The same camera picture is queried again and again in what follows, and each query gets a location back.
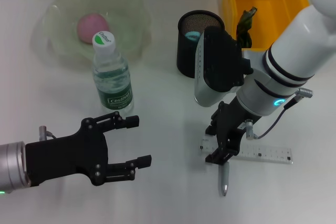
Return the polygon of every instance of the pink ball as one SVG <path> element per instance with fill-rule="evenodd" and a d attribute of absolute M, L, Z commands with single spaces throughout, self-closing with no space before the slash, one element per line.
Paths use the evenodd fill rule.
<path fill-rule="evenodd" d="M 77 35 L 80 40 L 92 44 L 93 36 L 100 31 L 110 31 L 109 24 L 103 16 L 91 13 L 81 17 L 77 24 Z"/>

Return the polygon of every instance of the plastic bottle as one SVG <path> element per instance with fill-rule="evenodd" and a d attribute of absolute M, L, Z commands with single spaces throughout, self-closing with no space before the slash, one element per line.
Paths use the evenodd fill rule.
<path fill-rule="evenodd" d="M 115 43 L 114 35 L 108 31 L 94 35 L 93 79 L 105 110 L 119 111 L 126 116 L 134 106 L 131 77 L 128 62 L 116 49 Z"/>

